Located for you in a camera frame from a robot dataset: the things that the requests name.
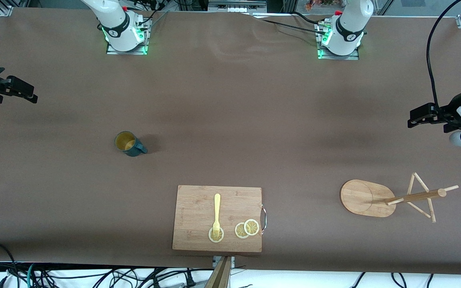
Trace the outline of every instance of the mug handle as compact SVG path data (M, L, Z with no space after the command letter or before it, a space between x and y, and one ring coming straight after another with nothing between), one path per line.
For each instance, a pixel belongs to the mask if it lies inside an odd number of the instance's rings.
M141 143L137 143L136 148L140 149L143 153L147 153L147 148L145 148Z

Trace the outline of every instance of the metal handle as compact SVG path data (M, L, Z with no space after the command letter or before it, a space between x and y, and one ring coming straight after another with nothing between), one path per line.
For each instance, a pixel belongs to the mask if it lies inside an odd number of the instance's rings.
M268 224L268 221L267 221L268 218L267 218L267 216L266 216L266 208L264 208L264 204L261 204L261 209L262 209L262 211L264 211L264 227L263 227L262 230L261 230L261 235L263 235L263 234L264 234L264 230L266 229L266 225Z

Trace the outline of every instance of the wooden fork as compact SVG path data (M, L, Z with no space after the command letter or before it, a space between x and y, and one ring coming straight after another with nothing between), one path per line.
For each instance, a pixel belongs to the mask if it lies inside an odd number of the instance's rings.
M212 237L217 239L220 237L220 222L218 216L220 215L220 195L214 195L214 223L212 224Z

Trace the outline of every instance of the lemon slice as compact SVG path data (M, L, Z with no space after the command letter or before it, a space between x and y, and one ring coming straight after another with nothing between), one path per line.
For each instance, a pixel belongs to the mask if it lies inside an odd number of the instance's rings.
M223 229L220 227L220 237L213 238L212 237L212 227L211 227L211 228L209 228L208 236L209 236L209 240L211 240L211 242L218 243L223 239Z
M243 224L245 226L245 233L249 234L250 236L256 235L259 232L259 223L254 219L249 219L245 221Z
M241 239L248 237L249 234L245 232L245 222L238 223L236 228L234 228L234 233L236 233L236 236L240 237Z

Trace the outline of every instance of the fork handle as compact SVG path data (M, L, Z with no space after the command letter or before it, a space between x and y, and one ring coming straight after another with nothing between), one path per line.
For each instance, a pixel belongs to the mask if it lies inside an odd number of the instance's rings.
M218 222L218 217L220 216L220 194L216 193L214 195L214 221Z

